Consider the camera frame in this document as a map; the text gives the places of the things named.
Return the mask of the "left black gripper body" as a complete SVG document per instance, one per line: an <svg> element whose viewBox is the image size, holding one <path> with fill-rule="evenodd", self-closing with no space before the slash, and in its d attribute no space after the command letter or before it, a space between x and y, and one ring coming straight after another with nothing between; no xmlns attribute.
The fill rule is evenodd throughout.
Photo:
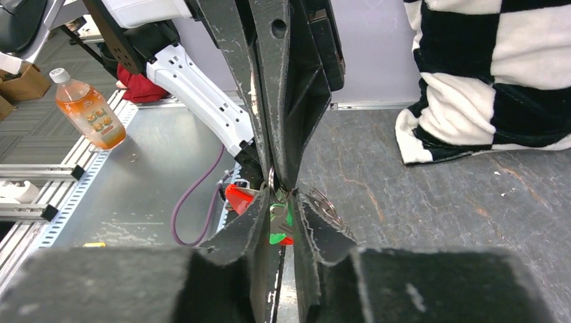
<svg viewBox="0 0 571 323"><path fill-rule="evenodd" d="M345 84L345 60L330 0L308 1L308 21L332 92Z"/></svg>

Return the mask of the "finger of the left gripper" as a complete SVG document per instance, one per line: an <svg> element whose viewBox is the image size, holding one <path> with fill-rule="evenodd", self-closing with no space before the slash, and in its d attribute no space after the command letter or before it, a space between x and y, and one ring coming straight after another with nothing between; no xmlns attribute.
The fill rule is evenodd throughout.
<svg viewBox="0 0 571 323"><path fill-rule="evenodd" d="M264 132L257 32L249 1L198 1L203 19L230 68L253 127L258 169L268 181L269 146Z"/></svg>
<svg viewBox="0 0 571 323"><path fill-rule="evenodd" d="M256 30L251 111L262 171L295 188L304 150L331 100L304 1L250 1Z"/></svg>

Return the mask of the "metal key holder red handle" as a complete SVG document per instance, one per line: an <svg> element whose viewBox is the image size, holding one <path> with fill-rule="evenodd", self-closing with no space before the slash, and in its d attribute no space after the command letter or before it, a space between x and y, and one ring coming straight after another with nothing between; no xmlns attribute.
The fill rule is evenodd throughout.
<svg viewBox="0 0 571 323"><path fill-rule="evenodd" d="M336 208L323 192L313 186L304 185L303 188L309 189L310 202L322 212L321 215L326 221L351 239L355 238L348 225L337 214ZM246 213L246 210L253 202L254 197L258 192L259 191L256 189L249 186L241 186L240 183L237 183L227 185L224 189L224 196L228 201L228 204L231 206L231 210L237 212L238 215L243 215ZM292 215L293 225L293 208L290 206L289 208Z"/></svg>

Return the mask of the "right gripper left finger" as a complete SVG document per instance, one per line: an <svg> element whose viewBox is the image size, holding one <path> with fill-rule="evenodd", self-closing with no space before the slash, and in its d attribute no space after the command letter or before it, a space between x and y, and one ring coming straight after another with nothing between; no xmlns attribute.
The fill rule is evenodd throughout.
<svg viewBox="0 0 571 323"><path fill-rule="evenodd" d="M198 247L47 248L1 296L2 322L266 322L268 190Z"/></svg>

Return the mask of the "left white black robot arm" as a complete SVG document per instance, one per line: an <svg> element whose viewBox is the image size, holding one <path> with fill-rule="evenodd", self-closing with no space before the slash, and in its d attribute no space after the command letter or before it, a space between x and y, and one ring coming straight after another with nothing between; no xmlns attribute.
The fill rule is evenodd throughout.
<svg viewBox="0 0 571 323"><path fill-rule="evenodd" d="M330 1L86 1L114 59L199 117L252 184L295 187L345 62ZM201 22L242 110L192 61L176 19Z"/></svg>

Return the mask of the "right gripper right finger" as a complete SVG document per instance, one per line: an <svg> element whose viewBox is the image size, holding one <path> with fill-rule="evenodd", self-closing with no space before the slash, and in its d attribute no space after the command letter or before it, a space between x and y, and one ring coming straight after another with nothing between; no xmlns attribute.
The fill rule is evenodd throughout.
<svg viewBox="0 0 571 323"><path fill-rule="evenodd" d="M553 322L532 274L502 248L366 248L316 199L292 195L301 322Z"/></svg>

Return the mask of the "key with green tag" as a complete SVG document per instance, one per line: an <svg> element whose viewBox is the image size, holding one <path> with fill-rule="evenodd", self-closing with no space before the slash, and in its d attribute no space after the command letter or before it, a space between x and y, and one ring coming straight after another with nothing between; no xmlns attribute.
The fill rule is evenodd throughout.
<svg viewBox="0 0 571 323"><path fill-rule="evenodd" d="M288 246L293 244L292 215L288 205L288 193L279 189L271 197L269 207L271 245Z"/></svg>

